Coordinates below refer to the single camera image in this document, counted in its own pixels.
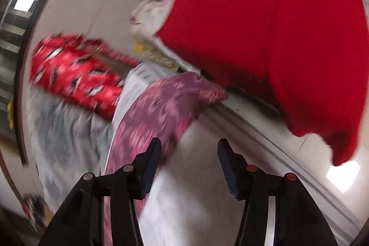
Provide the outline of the purple floral fleece garment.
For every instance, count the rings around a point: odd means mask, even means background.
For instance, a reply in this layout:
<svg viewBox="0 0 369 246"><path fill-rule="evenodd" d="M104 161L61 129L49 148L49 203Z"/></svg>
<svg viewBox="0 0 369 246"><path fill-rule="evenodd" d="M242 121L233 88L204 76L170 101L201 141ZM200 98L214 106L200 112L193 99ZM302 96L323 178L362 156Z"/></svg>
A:
<svg viewBox="0 0 369 246"><path fill-rule="evenodd" d="M203 110L226 99L225 90L186 72L156 80L128 109L118 107L118 126L107 157L112 174L161 141L155 181L136 204L146 245L203 245L211 227L219 169L213 136L199 119Z"/></svg>

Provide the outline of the grey floral pillow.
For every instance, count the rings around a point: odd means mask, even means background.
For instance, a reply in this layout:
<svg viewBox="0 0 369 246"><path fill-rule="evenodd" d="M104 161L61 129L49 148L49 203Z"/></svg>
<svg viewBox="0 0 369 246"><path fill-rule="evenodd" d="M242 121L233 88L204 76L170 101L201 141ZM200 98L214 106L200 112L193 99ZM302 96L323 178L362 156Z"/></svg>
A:
<svg viewBox="0 0 369 246"><path fill-rule="evenodd" d="M86 172L104 174L110 122L37 87L28 89L27 121L45 200L56 212Z"/></svg>

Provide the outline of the white bed sheet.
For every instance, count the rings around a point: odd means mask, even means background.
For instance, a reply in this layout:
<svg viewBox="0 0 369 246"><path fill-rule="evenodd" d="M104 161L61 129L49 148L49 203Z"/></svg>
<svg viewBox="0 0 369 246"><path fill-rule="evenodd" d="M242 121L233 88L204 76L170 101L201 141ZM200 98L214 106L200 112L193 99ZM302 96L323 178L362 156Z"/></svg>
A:
<svg viewBox="0 0 369 246"><path fill-rule="evenodd" d="M118 107L128 109L150 84L175 76L161 66L143 63L127 75ZM355 155L355 170L346 190L329 181L331 150L315 135L295 137L278 113L237 90L225 91L226 99L203 110L199 119L213 136L215 163L219 169L211 227L203 245L232 245L236 239L242 203L230 193L217 155L218 140L227 139L245 159L270 174L294 172L322 210L340 245L350 243L368 218L364 185L364 153Z"/></svg>

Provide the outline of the plain red blanket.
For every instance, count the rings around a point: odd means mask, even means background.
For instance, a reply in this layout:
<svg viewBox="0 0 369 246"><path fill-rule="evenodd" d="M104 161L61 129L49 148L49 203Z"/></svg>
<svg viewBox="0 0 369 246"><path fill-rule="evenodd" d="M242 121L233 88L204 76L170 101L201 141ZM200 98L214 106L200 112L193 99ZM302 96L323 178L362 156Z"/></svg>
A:
<svg viewBox="0 0 369 246"><path fill-rule="evenodd" d="M362 0L176 0L158 36L218 84L274 106L351 159L368 86Z"/></svg>

